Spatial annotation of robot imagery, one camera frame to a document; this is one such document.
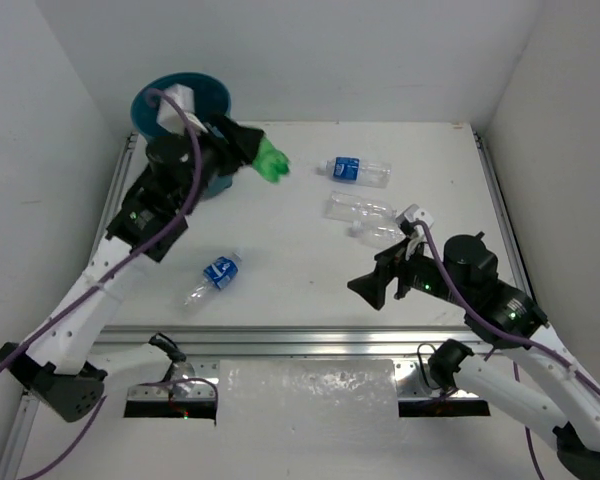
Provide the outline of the clear crushed bottle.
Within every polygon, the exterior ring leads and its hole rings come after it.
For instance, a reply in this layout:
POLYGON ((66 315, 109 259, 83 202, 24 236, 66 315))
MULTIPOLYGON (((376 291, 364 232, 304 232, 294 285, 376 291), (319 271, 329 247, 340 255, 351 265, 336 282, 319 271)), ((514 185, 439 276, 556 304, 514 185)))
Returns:
POLYGON ((348 193, 332 191, 325 202, 324 217, 353 223, 393 219, 396 210, 388 203, 348 193))

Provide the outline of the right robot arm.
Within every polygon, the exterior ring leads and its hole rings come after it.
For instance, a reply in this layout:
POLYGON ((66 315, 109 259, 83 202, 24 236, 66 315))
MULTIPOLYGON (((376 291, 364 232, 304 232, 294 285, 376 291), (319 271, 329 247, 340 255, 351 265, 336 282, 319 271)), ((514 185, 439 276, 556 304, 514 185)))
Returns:
POLYGON ((465 311, 465 323, 538 385, 530 389, 499 374, 468 345, 448 339, 429 357, 428 375, 443 391, 484 398, 541 438, 578 479, 600 479, 600 386, 580 367, 539 306, 503 282, 497 256, 480 235, 456 235, 441 260, 426 256, 421 240, 403 240, 375 257, 374 270, 348 282, 374 309, 386 288, 397 298, 417 290, 465 311))

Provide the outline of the green plastic bottle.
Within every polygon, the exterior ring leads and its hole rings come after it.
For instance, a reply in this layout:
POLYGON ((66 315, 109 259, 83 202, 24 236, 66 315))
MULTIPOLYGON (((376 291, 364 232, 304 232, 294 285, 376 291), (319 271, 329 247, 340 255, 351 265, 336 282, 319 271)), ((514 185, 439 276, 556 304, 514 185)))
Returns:
POLYGON ((261 139, 257 155, 251 166, 264 180, 270 183, 278 183, 290 173, 288 157, 276 148, 267 137, 261 139))

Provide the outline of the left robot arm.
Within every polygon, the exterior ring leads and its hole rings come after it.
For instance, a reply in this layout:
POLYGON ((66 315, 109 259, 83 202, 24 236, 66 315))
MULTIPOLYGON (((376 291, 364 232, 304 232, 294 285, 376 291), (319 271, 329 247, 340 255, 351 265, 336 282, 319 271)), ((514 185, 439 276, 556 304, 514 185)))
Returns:
POLYGON ((214 114, 195 136, 148 142, 146 164, 122 198, 95 254, 51 317, 23 342, 7 342, 0 364, 67 422, 91 412, 107 394, 168 379, 185 354, 163 334, 130 350, 96 355, 101 330, 126 295, 186 232, 186 218, 209 184, 252 165, 263 130, 214 114))

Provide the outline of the blue label bottle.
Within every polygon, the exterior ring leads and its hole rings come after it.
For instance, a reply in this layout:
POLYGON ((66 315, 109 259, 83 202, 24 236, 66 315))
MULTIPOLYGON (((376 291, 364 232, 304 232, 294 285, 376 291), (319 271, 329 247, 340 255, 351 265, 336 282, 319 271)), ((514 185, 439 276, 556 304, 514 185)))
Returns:
POLYGON ((243 252, 234 249, 206 265, 188 287, 183 313, 193 316, 223 292, 242 270, 243 252))
POLYGON ((321 162, 316 172, 336 182, 386 188, 391 176, 391 165, 358 157, 339 156, 321 162))

